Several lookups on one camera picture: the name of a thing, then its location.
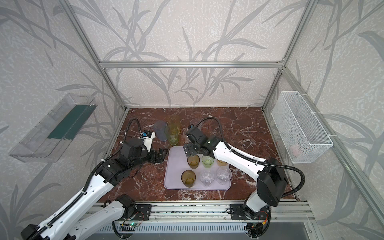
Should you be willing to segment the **amber dimpled cup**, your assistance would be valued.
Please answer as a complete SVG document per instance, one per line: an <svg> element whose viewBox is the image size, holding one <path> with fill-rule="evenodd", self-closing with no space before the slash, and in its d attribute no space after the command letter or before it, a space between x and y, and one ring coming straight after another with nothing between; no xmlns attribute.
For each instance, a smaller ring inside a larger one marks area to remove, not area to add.
<svg viewBox="0 0 384 240"><path fill-rule="evenodd" d="M191 169L196 169L200 164L200 157L198 155L190 156L187 158L187 163Z"/></svg>
<svg viewBox="0 0 384 240"><path fill-rule="evenodd" d="M192 170L184 171L181 175L181 181L187 188L193 187L196 182L195 172Z"/></svg>

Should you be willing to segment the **small green plastic cup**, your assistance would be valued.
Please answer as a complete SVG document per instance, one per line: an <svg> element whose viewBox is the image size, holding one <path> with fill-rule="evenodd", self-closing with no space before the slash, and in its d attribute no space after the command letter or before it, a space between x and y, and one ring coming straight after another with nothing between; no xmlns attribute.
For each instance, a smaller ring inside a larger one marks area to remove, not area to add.
<svg viewBox="0 0 384 240"><path fill-rule="evenodd" d="M205 168L211 168L215 162L215 159L210 156L202 156L201 160Z"/></svg>

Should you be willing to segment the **yellow transparent plastic cup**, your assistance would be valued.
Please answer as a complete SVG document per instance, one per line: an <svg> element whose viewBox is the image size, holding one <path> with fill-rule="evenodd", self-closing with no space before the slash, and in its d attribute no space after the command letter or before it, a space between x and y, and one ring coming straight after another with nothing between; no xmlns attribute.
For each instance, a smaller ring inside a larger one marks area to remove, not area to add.
<svg viewBox="0 0 384 240"><path fill-rule="evenodd" d="M227 167L229 165L228 163L220 160L216 160L216 162L219 167Z"/></svg>

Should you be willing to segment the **clear faceted cup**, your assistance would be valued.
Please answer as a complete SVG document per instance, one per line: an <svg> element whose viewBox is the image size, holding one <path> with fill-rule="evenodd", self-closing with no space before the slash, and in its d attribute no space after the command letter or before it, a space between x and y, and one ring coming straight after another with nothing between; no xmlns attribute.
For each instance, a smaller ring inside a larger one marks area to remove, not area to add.
<svg viewBox="0 0 384 240"><path fill-rule="evenodd" d="M188 128L185 128L185 129L183 130L183 135L182 135L182 137L183 137L184 144L187 144L187 143L190 142L190 140L189 140L189 138L188 138L188 136L187 136L188 131L189 131Z"/></svg>
<svg viewBox="0 0 384 240"><path fill-rule="evenodd" d="M216 171L216 177L220 185L225 185L231 181L232 172L229 167L219 167Z"/></svg>
<svg viewBox="0 0 384 240"><path fill-rule="evenodd" d="M211 171L202 171L200 173L200 181L204 187L209 187L215 181L215 176Z"/></svg>
<svg viewBox="0 0 384 240"><path fill-rule="evenodd" d="M193 125L194 127L198 127L199 129L202 128L202 124L200 124L201 119L192 119L190 121L190 125Z"/></svg>

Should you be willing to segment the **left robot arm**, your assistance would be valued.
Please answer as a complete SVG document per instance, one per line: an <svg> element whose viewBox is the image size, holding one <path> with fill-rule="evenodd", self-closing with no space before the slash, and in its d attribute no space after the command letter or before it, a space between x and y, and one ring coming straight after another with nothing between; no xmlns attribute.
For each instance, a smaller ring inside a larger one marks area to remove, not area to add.
<svg viewBox="0 0 384 240"><path fill-rule="evenodd" d="M130 139L91 171L80 191L58 211L38 225L28 225L21 232L24 240L86 239L109 222L130 219L137 212L136 202L123 194L105 209L81 220L81 217L107 192L128 178L132 169L144 163L162 163L167 149L152 150L149 138Z"/></svg>

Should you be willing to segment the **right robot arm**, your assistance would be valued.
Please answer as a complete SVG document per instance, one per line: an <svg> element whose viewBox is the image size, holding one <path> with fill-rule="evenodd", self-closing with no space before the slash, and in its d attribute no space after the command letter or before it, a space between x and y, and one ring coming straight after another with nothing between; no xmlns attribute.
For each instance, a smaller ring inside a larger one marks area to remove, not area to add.
<svg viewBox="0 0 384 240"><path fill-rule="evenodd" d="M187 157L204 155L224 161L243 171L257 182L257 190L245 201L252 212L259 212L269 205L278 206L288 185L288 179L282 165L276 159L265 160L242 152L231 145L226 145L215 136L199 145L189 142L183 145Z"/></svg>

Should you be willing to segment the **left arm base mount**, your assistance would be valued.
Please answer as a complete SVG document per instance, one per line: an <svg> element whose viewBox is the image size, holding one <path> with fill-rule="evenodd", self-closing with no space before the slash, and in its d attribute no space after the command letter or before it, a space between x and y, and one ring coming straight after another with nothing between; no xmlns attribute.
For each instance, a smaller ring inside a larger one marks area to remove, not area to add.
<svg viewBox="0 0 384 240"><path fill-rule="evenodd" d="M138 204L134 207L131 206L124 211L123 216L120 218L120 220L148 221L150 218L151 210L152 205L150 204Z"/></svg>

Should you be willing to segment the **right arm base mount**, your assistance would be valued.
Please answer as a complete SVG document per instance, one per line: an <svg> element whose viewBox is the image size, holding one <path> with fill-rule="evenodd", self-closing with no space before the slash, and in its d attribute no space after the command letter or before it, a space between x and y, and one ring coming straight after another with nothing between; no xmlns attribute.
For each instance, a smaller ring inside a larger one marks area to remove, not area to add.
<svg viewBox="0 0 384 240"><path fill-rule="evenodd" d="M261 208L259 212L254 212L245 204L230 204L228 213L231 215L231 220L267 220L271 212L270 206Z"/></svg>

